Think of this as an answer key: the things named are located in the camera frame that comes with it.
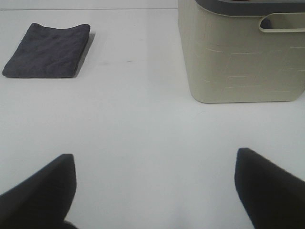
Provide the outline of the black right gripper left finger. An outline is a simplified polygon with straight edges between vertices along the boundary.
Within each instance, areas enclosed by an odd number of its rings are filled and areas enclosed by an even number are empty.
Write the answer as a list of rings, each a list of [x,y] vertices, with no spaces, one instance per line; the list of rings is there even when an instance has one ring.
[[[76,187],[74,157],[62,154],[0,196],[0,227],[74,229],[65,218]]]

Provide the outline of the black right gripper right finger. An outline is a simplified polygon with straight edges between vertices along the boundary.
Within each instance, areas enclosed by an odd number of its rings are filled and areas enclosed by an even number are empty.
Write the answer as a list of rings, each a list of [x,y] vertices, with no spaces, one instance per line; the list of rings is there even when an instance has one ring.
[[[305,182],[257,152],[238,149],[234,184],[254,228],[305,227]]]

